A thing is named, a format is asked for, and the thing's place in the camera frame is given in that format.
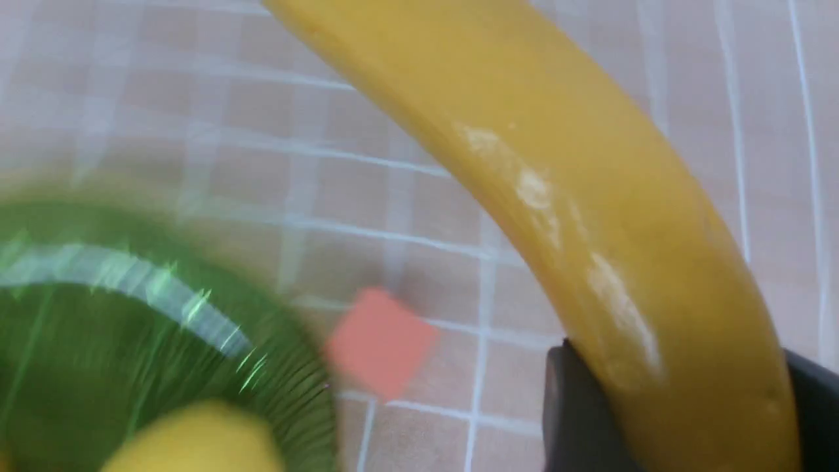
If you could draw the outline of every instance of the black object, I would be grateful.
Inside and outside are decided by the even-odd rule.
[[[839,375],[790,351],[804,472],[839,471]],[[542,414],[545,472],[644,472],[606,395],[567,340],[548,352]]]

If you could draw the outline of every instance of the green bowl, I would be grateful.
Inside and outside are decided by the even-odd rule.
[[[264,418],[289,472],[339,470],[336,402],[294,310],[168,230],[90,205],[0,207],[0,432],[17,472],[93,472],[174,409]]]

